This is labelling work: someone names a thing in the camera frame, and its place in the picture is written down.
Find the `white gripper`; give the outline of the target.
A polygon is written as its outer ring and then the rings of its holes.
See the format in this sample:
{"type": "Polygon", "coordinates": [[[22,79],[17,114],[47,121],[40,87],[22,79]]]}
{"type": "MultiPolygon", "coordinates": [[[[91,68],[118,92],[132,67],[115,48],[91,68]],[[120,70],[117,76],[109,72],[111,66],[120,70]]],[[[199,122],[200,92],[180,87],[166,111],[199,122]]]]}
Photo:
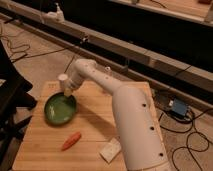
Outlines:
{"type": "Polygon", "coordinates": [[[79,75],[72,75],[69,78],[68,87],[64,90],[64,96],[69,97],[72,95],[72,91],[75,91],[80,88],[80,86],[83,84],[84,79],[79,75]]]}

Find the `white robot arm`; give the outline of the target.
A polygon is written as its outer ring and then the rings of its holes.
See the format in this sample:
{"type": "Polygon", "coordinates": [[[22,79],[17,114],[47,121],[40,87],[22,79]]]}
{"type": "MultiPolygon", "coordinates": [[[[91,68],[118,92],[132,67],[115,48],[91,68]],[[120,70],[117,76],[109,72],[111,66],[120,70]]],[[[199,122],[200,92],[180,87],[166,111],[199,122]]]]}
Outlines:
{"type": "Polygon", "coordinates": [[[127,171],[171,171],[146,93],[99,71],[95,60],[78,59],[68,78],[69,90],[76,91],[86,79],[112,96],[112,111],[127,171]]]}

